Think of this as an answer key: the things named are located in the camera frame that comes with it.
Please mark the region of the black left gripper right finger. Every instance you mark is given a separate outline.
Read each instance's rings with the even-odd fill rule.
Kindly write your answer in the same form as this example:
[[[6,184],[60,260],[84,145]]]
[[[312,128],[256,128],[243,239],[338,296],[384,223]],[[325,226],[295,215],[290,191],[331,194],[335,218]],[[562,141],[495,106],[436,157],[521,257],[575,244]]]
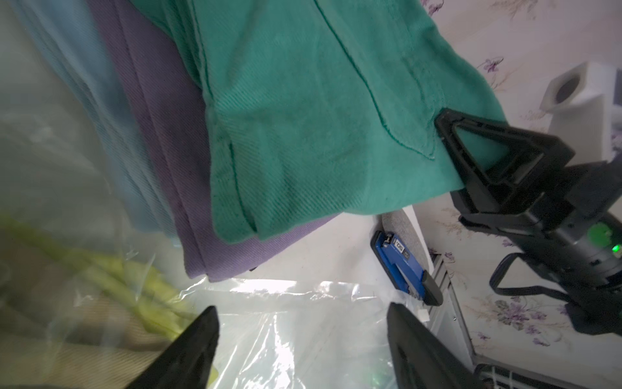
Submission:
[[[474,376],[405,305],[387,311],[390,354],[399,389],[483,388]]]

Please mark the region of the clear plastic vacuum bag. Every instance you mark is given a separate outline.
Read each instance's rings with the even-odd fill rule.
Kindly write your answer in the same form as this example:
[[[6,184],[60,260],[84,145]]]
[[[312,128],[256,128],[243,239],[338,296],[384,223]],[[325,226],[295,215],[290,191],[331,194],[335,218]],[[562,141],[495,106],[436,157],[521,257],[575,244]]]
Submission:
[[[212,388],[394,388],[392,288],[206,278],[170,285],[179,220],[126,98],[98,105],[45,63],[54,43],[1,5],[1,385],[123,388],[209,306]]]

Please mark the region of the purple garment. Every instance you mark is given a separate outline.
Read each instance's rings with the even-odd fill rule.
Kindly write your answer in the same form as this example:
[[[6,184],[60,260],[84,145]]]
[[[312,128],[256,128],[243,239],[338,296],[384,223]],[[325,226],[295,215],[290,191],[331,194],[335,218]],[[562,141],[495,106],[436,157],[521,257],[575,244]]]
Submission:
[[[205,103],[173,41],[128,1],[90,1],[173,214],[189,277],[227,280],[252,270],[329,222],[228,245],[215,234]]]

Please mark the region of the green garment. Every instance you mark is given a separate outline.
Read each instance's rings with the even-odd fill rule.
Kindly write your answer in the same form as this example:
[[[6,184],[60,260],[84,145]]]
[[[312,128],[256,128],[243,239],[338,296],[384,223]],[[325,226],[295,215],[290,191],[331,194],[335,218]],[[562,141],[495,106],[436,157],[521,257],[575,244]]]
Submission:
[[[212,225],[266,240],[463,187],[434,121],[504,121],[418,1],[137,1],[206,104]]]

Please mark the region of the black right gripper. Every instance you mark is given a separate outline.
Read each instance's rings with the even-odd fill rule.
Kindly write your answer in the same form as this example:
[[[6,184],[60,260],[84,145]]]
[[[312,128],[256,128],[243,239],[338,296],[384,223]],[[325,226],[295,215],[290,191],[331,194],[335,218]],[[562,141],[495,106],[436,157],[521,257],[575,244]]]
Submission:
[[[508,238],[545,280],[621,285],[621,223],[609,212],[621,197],[620,160],[564,168],[575,151],[560,138],[450,109],[434,125],[465,186],[451,199],[467,229]],[[463,141],[467,134],[501,155],[482,165]],[[471,201],[518,197],[500,213],[478,211]]]

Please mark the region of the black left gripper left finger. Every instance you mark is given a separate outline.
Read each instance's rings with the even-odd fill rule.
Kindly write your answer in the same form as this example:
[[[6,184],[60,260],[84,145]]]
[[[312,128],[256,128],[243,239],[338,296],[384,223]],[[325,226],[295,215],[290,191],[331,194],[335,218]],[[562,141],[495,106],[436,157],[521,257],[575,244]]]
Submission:
[[[206,389],[220,338],[215,306],[209,306],[127,389]]]

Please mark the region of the light blue garment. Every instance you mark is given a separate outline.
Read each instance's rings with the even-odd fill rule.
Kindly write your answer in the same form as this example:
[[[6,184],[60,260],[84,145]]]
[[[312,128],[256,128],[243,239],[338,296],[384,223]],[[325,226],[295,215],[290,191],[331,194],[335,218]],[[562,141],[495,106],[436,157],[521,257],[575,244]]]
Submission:
[[[11,1],[45,61],[97,133],[113,187],[134,227],[174,242],[173,215],[109,52],[85,1]]]

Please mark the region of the beige garment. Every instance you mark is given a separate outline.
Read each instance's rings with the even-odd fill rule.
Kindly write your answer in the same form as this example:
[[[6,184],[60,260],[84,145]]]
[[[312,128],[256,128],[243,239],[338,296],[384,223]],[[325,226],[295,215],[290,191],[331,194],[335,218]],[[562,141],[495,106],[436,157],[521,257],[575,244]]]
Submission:
[[[169,344],[82,277],[1,236],[3,388],[123,388]]]

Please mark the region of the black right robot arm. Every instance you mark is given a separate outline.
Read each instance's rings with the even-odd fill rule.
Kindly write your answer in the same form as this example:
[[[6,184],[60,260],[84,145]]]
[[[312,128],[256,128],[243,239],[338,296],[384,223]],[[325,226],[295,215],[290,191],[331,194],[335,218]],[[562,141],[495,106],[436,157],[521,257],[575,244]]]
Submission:
[[[573,165],[560,138],[445,109],[437,133],[463,180],[460,223],[508,238],[489,284],[502,296],[565,303],[586,335],[621,332],[621,160]]]

